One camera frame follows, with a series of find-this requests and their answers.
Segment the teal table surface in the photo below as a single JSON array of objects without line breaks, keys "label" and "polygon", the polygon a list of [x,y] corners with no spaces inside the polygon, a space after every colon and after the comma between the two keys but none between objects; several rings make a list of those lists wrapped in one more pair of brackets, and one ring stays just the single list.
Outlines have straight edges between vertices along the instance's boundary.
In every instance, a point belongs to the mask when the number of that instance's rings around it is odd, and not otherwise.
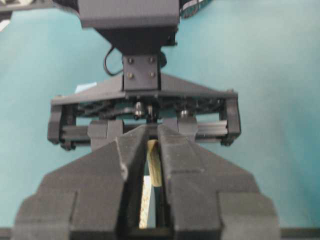
[{"label": "teal table surface", "polygon": [[[164,72],[239,92],[242,135],[204,146],[254,174],[282,227],[320,227],[320,1],[215,0],[177,41]],[[0,33],[0,227],[44,174],[90,151],[47,141],[50,99],[108,79],[109,47],[57,9],[16,12]]]}]

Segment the bolt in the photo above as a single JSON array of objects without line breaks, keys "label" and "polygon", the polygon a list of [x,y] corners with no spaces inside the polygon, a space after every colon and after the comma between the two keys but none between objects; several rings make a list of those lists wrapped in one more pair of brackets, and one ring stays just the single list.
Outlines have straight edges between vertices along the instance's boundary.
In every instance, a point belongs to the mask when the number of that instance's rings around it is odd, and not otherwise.
[{"label": "bolt", "polygon": [[128,79],[133,79],[134,78],[134,74],[132,72],[128,72],[126,74],[126,76],[128,77]]},{"label": "bolt", "polygon": [[152,71],[152,72],[149,72],[149,76],[150,76],[150,78],[154,78],[156,76],[156,74]]},{"label": "bolt", "polygon": [[150,63],[150,64],[153,64],[154,62],[155,62],[155,58],[154,58],[153,56],[150,57],[150,58],[149,58],[149,63]]},{"label": "bolt", "polygon": [[131,57],[130,57],[130,58],[128,58],[128,64],[130,64],[130,65],[131,65],[131,64],[133,64],[133,63],[134,63],[134,59],[133,59],[133,58],[131,58]]}]

